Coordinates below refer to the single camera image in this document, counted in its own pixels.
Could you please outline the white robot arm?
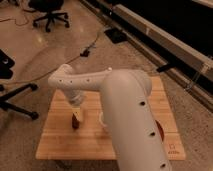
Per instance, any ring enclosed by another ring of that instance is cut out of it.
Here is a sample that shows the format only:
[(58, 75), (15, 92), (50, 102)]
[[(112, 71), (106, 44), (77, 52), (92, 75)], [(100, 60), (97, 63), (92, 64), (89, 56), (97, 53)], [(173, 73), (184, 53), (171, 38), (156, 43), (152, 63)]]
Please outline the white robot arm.
[(48, 83), (71, 100), (79, 91), (100, 93), (103, 122), (112, 140), (120, 171), (173, 171), (152, 114), (152, 82), (137, 69), (107, 69), (75, 74), (63, 64)]

